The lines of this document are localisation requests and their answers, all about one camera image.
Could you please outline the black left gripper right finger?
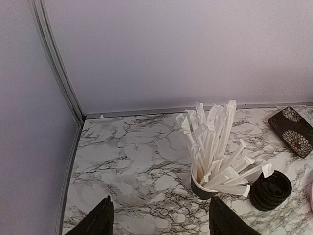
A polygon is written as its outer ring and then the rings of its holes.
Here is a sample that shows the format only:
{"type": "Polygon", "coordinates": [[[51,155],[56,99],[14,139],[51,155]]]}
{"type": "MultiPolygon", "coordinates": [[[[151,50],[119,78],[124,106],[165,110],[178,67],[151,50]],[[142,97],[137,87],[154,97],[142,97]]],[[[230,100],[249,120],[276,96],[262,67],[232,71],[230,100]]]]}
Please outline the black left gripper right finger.
{"type": "Polygon", "coordinates": [[[209,229],[211,235],[260,235],[217,196],[210,202],[209,229]]]}

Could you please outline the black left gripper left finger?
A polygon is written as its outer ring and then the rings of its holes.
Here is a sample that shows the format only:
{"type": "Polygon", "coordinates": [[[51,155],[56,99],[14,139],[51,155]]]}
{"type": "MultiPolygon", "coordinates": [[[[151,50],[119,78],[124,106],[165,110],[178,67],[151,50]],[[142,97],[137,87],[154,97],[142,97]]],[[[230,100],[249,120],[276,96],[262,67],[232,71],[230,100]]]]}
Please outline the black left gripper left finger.
{"type": "Polygon", "coordinates": [[[114,205],[110,196],[104,198],[67,235],[112,235],[114,225],[114,205]]]}

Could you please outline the black cup holding straws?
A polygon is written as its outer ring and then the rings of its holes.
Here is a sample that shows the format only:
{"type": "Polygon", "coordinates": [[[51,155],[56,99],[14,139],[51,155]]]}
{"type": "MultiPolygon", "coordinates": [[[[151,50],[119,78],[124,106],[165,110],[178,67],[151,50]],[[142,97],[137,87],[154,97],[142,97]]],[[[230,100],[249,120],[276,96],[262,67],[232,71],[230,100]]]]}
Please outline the black cup holding straws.
{"type": "Polygon", "coordinates": [[[214,190],[208,190],[201,186],[194,177],[193,169],[191,169],[191,181],[190,181],[192,193],[200,200],[209,200],[213,196],[216,196],[219,192],[214,190]]]}

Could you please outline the stack of black lids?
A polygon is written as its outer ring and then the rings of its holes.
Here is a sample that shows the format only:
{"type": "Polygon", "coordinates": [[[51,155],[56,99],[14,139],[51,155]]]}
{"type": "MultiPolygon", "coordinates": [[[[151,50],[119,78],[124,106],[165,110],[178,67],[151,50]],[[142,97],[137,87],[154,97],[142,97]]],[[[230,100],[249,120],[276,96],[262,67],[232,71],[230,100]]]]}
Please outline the stack of black lids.
{"type": "Polygon", "coordinates": [[[252,184],[249,198],[251,204],[261,212],[269,212],[281,205],[292,192],[289,178],[275,170],[274,173],[265,178],[261,173],[252,184]]]}

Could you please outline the pink round plate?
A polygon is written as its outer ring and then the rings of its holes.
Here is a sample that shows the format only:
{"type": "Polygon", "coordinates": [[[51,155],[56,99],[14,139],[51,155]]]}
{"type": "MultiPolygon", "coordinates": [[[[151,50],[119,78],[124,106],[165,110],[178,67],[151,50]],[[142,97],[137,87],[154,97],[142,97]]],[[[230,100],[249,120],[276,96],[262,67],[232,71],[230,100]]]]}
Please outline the pink round plate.
{"type": "Polygon", "coordinates": [[[311,206],[311,211],[313,211],[313,183],[308,187],[309,201],[311,206]]]}

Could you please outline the dark floral square plate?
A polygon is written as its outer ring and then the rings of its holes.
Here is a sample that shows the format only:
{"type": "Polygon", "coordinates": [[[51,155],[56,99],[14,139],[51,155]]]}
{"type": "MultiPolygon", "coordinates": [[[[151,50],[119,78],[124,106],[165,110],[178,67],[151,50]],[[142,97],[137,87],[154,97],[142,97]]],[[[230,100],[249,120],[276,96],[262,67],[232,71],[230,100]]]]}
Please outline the dark floral square plate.
{"type": "Polygon", "coordinates": [[[313,127],[293,108],[287,107],[268,119],[276,135],[300,158],[313,150],[313,127]]]}

